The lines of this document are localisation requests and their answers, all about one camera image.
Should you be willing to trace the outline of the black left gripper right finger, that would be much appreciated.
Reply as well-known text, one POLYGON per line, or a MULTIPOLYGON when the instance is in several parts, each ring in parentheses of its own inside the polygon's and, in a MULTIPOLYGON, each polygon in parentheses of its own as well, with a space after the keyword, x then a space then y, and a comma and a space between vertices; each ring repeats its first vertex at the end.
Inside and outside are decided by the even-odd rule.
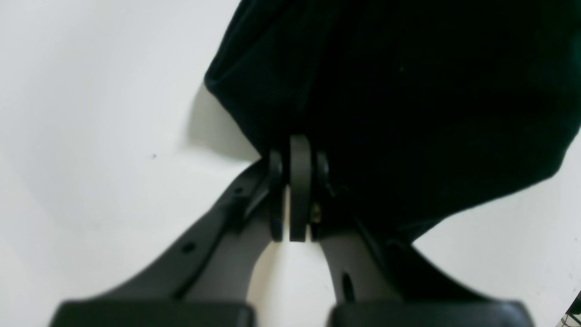
POLYGON ((531 327, 519 303, 473 291, 434 267, 409 243, 378 240, 330 184, 329 163, 308 138, 289 138, 289 239, 321 246, 336 304, 328 327, 531 327))

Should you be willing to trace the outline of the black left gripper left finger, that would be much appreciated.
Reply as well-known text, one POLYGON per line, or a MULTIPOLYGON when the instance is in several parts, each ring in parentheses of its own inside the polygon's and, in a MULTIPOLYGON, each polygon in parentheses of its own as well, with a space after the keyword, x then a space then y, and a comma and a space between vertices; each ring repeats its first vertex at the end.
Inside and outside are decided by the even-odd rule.
POLYGON ((245 169, 150 265, 99 296, 63 302, 52 327, 255 327, 255 264, 283 239, 284 157, 245 169))

